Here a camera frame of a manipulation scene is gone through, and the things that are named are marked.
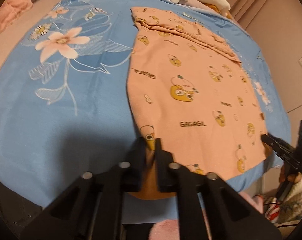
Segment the right hand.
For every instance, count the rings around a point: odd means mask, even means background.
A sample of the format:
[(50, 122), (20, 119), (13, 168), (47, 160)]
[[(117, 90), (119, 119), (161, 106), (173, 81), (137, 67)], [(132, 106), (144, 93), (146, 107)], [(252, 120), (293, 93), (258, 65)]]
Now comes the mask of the right hand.
[(290, 174), (290, 175), (285, 175), (285, 166), (283, 165), (280, 170), (280, 175), (279, 175), (279, 183), (283, 183), (284, 181), (289, 181), (293, 184), (297, 184), (298, 182), (301, 181), (302, 174)]

